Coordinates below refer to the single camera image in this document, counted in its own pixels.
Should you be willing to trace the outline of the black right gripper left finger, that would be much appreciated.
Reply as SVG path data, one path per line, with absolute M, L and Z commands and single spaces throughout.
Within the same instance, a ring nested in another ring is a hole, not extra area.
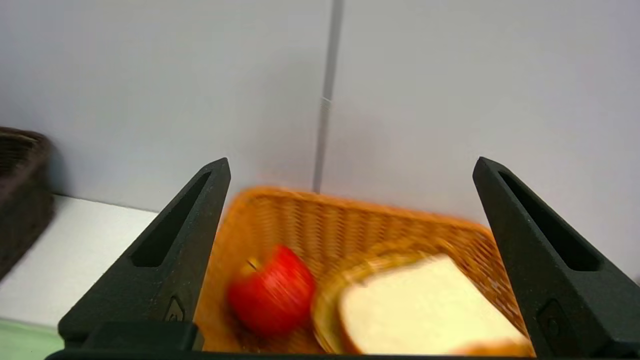
M 201 167 L 62 317 L 64 344 L 111 323 L 191 322 L 230 182 L 227 158 Z

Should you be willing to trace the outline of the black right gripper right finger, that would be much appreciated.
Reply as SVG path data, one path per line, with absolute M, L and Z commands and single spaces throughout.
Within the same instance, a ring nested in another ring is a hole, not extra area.
M 502 164 L 472 173 L 537 354 L 637 354 L 640 290 Z

